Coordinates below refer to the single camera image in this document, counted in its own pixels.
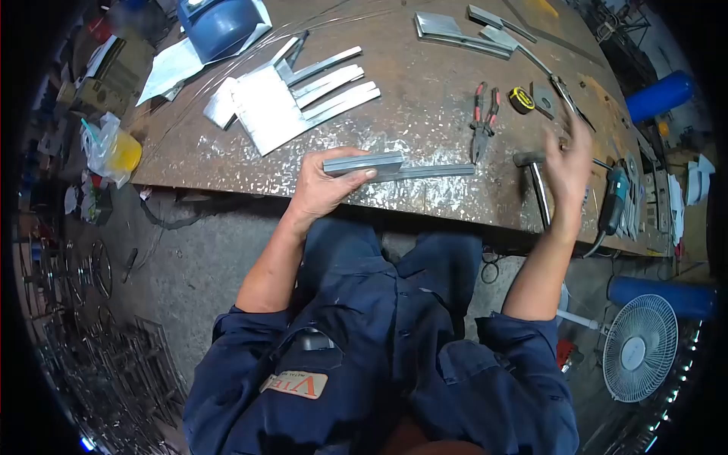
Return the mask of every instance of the rusty metal table top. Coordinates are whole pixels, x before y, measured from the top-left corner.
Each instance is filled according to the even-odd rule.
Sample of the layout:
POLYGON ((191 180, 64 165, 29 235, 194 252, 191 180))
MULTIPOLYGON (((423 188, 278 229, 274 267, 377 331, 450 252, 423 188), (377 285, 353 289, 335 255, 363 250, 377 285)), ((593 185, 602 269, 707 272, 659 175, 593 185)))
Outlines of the rusty metal table top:
MULTIPOLYGON (((498 87, 503 95, 515 86, 528 89, 531 82, 550 86, 546 75, 521 52, 514 52, 510 60, 500 60, 417 40, 415 11, 453 16, 463 33, 477 36, 482 26, 467 19, 470 2, 543 31, 549 39, 539 37, 536 44, 519 36, 517 39, 563 78, 577 105, 596 127, 594 157, 614 161, 629 151, 641 172, 634 127, 617 80, 579 15, 561 1, 266 0, 274 24, 269 33, 282 36, 281 40, 266 45, 244 63, 238 64, 246 58, 245 53, 206 68, 188 81, 172 103, 150 109, 147 101, 130 109, 122 126, 143 142, 142 161, 132 183, 289 197, 295 190, 301 157, 309 150, 334 146, 401 151, 406 166, 468 163, 473 91, 481 81, 498 87), (203 117, 215 84, 232 66, 237 64, 228 76, 245 74, 270 58, 289 33, 307 28, 311 35, 296 68, 361 46, 363 54, 352 63, 364 68, 365 80, 375 81, 381 97, 298 136, 265 157, 256 151, 239 122, 223 131, 203 117)), ((178 28, 174 27, 162 47, 178 40, 178 28)), ((512 156, 541 149, 543 128, 568 137, 565 127, 566 112, 561 105, 556 119, 550 121, 537 111, 517 113, 502 96, 496 135, 473 177, 365 185, 345 202, 540 232, 542 222, 530 180, 515 167, 512 156)), ((583 208, 579 236, 583 242, 596 238, 605 185, 606 170, 594 166, 589 199, 583 208)), ((553 209, 550 194, 548 198, 553 209)), ((643 198, 643 220, 645 213, 643 198)), ((604 240, 605 246, 638 254, 646 254, 648 249, 664 253, 669 243, 668 236, 650 225, 640 233, 638 242, 614 236, 604 240)))

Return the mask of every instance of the hand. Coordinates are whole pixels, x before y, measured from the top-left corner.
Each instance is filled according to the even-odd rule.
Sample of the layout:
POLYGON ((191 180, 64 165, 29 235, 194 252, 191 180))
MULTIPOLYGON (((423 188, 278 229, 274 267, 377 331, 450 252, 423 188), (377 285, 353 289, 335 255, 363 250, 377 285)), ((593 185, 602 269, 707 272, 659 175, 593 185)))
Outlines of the hand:
POLYGON ((592 167, 591 135, 587 125, 570 109, 571 144, 563 153, 553 132, 545 130, 546 179, 556 204, 554 218, 569 226, 581 224, 582 202, 592 167))
POLYGON ((309 225, 333 211, 349 193, 376 177, 376 170, 356 170, 334 178, 323 172, 323 161, 367 154, 368 151, 354 147, 337 147, 307 153, 301 162, 296 192, 290 200, 288 211, 294 218, 309 225))

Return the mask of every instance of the tape measure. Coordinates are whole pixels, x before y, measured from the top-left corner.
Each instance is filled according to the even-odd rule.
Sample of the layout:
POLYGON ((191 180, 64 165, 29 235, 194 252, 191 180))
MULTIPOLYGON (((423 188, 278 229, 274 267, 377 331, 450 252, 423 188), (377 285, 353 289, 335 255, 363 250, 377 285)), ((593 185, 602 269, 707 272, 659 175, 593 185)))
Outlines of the tape measure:
POLYGON ((523 87, 516 87, 508 92, 511 105, 519 114, 527 114, 534 110, 534 99, 523 87))

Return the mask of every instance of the electric fan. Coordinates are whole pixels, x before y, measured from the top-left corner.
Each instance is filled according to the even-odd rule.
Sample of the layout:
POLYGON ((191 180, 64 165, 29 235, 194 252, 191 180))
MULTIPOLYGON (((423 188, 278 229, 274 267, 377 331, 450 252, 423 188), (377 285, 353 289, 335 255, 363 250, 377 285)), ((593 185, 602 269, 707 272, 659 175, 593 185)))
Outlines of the electric fan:
POLYGON ((670 372, 678 346, 678 322, 668 301, 645 294, 626 304, 606 327, 558 310, 558 316, 606 334, 604 382, 612 398, 634 403, 649 397, 670 372))

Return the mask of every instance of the concrete floor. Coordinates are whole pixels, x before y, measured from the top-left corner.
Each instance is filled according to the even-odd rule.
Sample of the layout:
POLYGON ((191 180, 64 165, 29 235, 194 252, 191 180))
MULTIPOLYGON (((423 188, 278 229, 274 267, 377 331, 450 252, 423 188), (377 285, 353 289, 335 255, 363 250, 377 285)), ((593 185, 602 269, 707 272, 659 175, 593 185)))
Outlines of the concrete floor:
MULTIPOLYGON (((189 387, 194 367, 210 346, 215 317, 234 303, 238 287, 265 247, 288 200, 233 197, 230 205, 235 210, 172 231, 149 222, 131 185, 112 190, 112 200, 114 211, 105 226, 84 225, 72 231, 77 239, 104 240, 114 268, 112 311, 117 319, 138 314, 163 324, 176 367, 189 387), (139 254, 128 281, 122 284, 124 263, 132 248, 139 254)), ((171 194, 161 191, 153 194, 149 208, 166 221, 194 214, 190 207, 175 204, 171 194)), ((384 215, 375 212, 367 219, 384 215)), ((403 256, 414 246, 415 233, 385 230, 382 244, 391 255, 403 256)), ((493 284, 478 280, 465 321, 467 338, 477 339, 474 318, 501 309, 524 260, 505 257, 498 263, 499 276, 493 284)), ((612 320, 618 308, 606 300, 606 286, 613 272, 656 279, 657 265, 652 260, 612 263, 608 258, 574 259, 566 275, 571 294, 569 311, 600 321, 612 320)), ((585 355, 582 364, 568 372, 567 380, 574 395, 582 449, 590 453, 592 448, 604 446, 613 427, 620 424, 619 417, 632 405, 613 401, 604 386, 597 350, 604 337, 569 321, 563 322, 559 331, 560 338, 572 340, 585 355)))

